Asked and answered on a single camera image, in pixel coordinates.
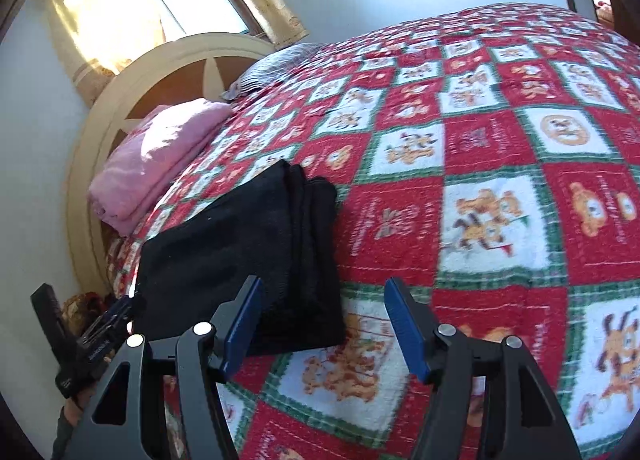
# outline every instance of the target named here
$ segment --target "red and white checkered blanket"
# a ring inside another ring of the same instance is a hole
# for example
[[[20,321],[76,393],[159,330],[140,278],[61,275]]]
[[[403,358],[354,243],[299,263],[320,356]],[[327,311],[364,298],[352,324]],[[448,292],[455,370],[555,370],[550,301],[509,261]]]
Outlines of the red and white checkered blanket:
[[[468,335],[521,336],[583,456],[602,455],[640,408],[639,56],[596,23],[526,3],[329,45],[234,107],[113,249],[116,292],[146,239],[278,159],[300,163],[339,191],[348,339],[247,359],[220,387],[241,458],[409,456],[429,391],[388,321],[390,276]],[[477,379],[463,458],[482,392]]]

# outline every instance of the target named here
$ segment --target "curved headboard frame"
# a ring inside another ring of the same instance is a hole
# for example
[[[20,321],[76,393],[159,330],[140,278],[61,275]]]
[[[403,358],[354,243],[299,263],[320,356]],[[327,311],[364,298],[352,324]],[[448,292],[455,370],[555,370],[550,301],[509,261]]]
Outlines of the curved headboard frame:
[[[165,43],[145,53],[117,75],[103,90],[84,122],[68,172],[66,231],[73,268],[84,292],[111,291],[107,274],[107,249],[103,224],[92,213],[86,193],[124,133],[140,118],[131,119],[132,109],[159,81],[190,64],[204,61],[202,97],[219,100],[224,91],[217,58],[231,56],[246,69],[251,61],[274,50],[270,43],[240,34],[206,33]]]

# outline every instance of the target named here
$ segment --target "bed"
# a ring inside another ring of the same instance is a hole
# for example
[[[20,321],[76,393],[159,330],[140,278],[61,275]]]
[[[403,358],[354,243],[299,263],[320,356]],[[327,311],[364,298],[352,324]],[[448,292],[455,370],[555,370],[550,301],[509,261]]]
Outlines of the bed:
[[[429,390],[408,375],[389,324],[391,276],[467,335],[521,336],[583,457],[610,451],[640,408],[640,49],[529,3],[327,45],[234,101],[235,116],[132,236],[114,238],[84,195],[131,119],[203,95],[182,85],[189,71],[214,98],[271,51],[201,36],[182,59],[189,38],[154,49],[98,99],[72,163],[69,237],[82,287],[121,296],[145,240],[279,159],[337,186],[347,341],[247,359],[219,388],[241,458],[409,456]],[[476,379],[462,458],[475,456],[482,393]]]

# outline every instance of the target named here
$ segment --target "pink towel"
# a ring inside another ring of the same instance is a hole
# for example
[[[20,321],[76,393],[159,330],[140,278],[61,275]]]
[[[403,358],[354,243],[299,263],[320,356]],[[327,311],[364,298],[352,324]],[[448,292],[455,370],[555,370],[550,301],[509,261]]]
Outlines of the pink towel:
[[[94,177],[88,199],[98,218],[131,234],[232,114],[228,104],[204,99],[154,109]]]

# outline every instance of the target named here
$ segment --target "pillow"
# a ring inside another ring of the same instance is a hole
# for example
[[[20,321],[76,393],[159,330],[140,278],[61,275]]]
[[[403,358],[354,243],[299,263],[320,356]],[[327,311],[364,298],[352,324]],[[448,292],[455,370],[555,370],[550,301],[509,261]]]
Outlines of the pillow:
[[[127,236],[174,178],[233,114],[231,106],[196,99],[158,106],[111,153],[88,199],[100,220]]]
[[[225,101],[233,101],[283,79],[290,70],[313,56],[323,46],[322,43],[299,43],[269,54],[251,65],[220,97]]]

